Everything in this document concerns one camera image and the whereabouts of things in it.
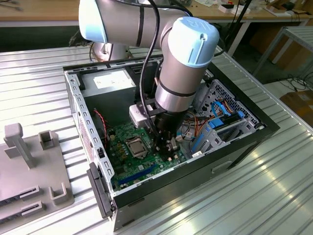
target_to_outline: black cable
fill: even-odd
[[[243,10],[241,11],[241,13],[240,13],[238,19],[236,20],[235,25],[233,26],[232,31],[230,32],[228,38],[225,39],[225,45],[226,45],[226,46],[228,46],[229,41],[230,41],[231,38],[233,37],[233,33],[236,32],[237,29],[238,29],[238,27],[240,26],[240,21],[241,21],[241,19],[244,17],[244,14],[245,14],[246,10],[248,9],[248,7],[249,7],[249,5],[250,5],[251,2],[252,2],[252,0],[247,0],[247,1],[246,1]]]
[[[230,30],[233,28],[233,24],[234,24],[234,21],[235,21],[235,19],[236,19],[236,15],[237,15],[238,8],[239,8],[239,3],[240,3],[240,1],[238,1],[237,9],[236,9],[236,13],[235,13],[235,15],[234,15],[233,21],[231,22],[231,24],[230,24],[230,26],[229,26],[229,29],[228,29],[227,33],[225,34],[225,40],[229,37]]]
[[[145,61],[143,62],[143,66],[142,66],[142,70],[141,70],[141,74],[140,74],[140,80],[139,80],[139,92],[140,92],[140,98],[141,98],[141,102],[143,105],[143,110],[145,112],[145,116],[148,119],[148,122],[149,122],[149,125],[150,125],[152,131],[157,136],[158,135],[157,129],[156,129],[154,123],[152,122],[151,117],[149,116],[147,104],[146,104],[145,97],[144,97],[143,88],[144,88],[144,78],[145,78],[144,76],[145,76],[147,64],[149,62],[149,58],[150,58],[152,51],[153,51],[153,49],[156,45],[156,42],[157,42],[158,31],[160,28],[160,14],[158,12],[157,5],[155,4],[155,2],[153,0],[148,0],[148,1],[151,4],[151,7],[153,8],[153,11],[154,11],[155,16],[156,16],[156,28],[155,28],[155,33],[154,33],[153,40],[152,40],[151,46],[149,48],[148,54],[146,56]]]
[[[94,42],[90,45],[90,48],[89,48],[89,59],[90,59],[91,62],[92,62],[91,50],[92,50],[93,44],[94,44]]]
[[[153,85],[152,85],[152,88],[151,88],[151,94],[150,95],[153,95],[154,93],[154,89],[155,89],[155,86],[156,86],[156,80],[159,80],[160,78],[160,72],[161,72],[161,65],[163,63],[163,58],[161,59],[161,61],[158,63],[157,67],[156,67],[156,73],[155,73],[155,78],[153,79]]]
[[[153,8],[152,5],[148,4],[140,4],[140,3],[135,3],[135,2],[125,2],[122,0],[115,0],[117,2],[120,2],[122,4],[130,5],[130,6],[143,6],[143,7],[148,7],[148,8]],[[156,8],[169,8],[169,9],[176,9],[185,12],[188,16],[193,16],[192,13],[185,7],[180,7],[180,6],[171,6],[171,5],[156,5]]]
[[[218,53],[215,53],[214,57],[222,55],[224,53],[224,51],[225,51],[226,45],[225,45],[224,40],[221,37],[220,37],[220,42],[222,44],[222,50],[220,52],[218,52]]]
[[[283,86],[289,88],[290,90],[292,91],[295,91],[295,92],[298,92],[298,91],[304,91],[306,89],[309,89],[309,90],[313,90],[313,86],[310,85],[307,81],[307,76],[305,76],[303,79],[300,79],[298,77],[294,77],[292,74],[288,74],[288,77],[287,78],[283,78],[283,79],[278,79],[278,82],[281,83]],[[285,85],[284,83],[282,83],[282,81],[288,81],[288,83],[292,86],[289,87],[287,85]],[[302,86],[301,88],[300,87],[297,87],[295,86],[293,83],[297,83],[299,84],[300,86]]]
[[[111,57],[112,57],[112,54],[113,54],[113,46],[114,46],[114,44],[112,44],[108,61],[111,61]]]
[[[179,7],[183,8],[183,9],[185,9],[185,12],[188,12],[189,16],[191,16],[191,17],[193,16],[192,13],[183,4],[181,4],[179,1],[177,1],[177,0],[170,0],[170,2],[175,4],[176,6],[179,6]]]

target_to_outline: ventilation grille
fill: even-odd
[[[214,114],[212,112],[212,103],[214,101],[223,99],[227,102],[232,111],[242,111],[245,114],[245,118],[250,120],[254,125],[259,123],[258,119],[256,119],[246,108],[244,108],[240,102],[235,101],[234,98],[219,84],[217,80],[213,80],[208,90],[209,91],[206,95],[205,101],[202,102],[198,110],[198,115],[207,117],[213,116]],[[218,105],[214,105],[214,108],[216,113],[220,111]]]
[[[81,134],[81,139],[83,141],[83,145],[85,147],[86,150],[86,154],[88,156],[88,158],[90,159],[91,162],[93,162],[93,155],[92,155],[92,147],[90,145],[91,141],[88,137],[88,134],[86,132],[84,123],[81,119],[81,117],[79,117],[79,130],[80,130],[80,134]]]

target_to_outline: wire bundle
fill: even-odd
[[[280,82],[283,86],[285,86],[285,87],[287,87],[290,90],[295,91],[295,92],[304,91],[306,89],[313,91],[313,82],[309,81],[310,78],[313,78],[310,76],[312,73],[313,72],[308,73],[303,79],[295,77],[292,74],[288,74],[287,78],[278,79],[278,82]],[[285,85],[284,83],[282,83],[282,81],[288,81],[288,83],[292,87]]]

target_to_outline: cardboard box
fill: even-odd
[[[313,91],[290,92],[280,100],[313,127]]]
[[[294,9],[301,10],[307,0],[296,0],[294,3]]]

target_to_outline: white box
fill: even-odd
[[[237,15],[240,15],[240,13],[243,11],[244,6],[239,5],[238,6],[238,11],[237,11]],[[234,8],[231,10],[232,14],[236,14],[236,10],[237,10],[237,5],[234,5]],[[249,14],[250,13],[250,9],[247,8],[245,14]]]
[[[228,8],[223,7],[222,5],[219,5],[219,10],[222,11],[222,12],[224,12],[224,13],[231,13],[231,11],[233,10],[233,8],[228,9]]]

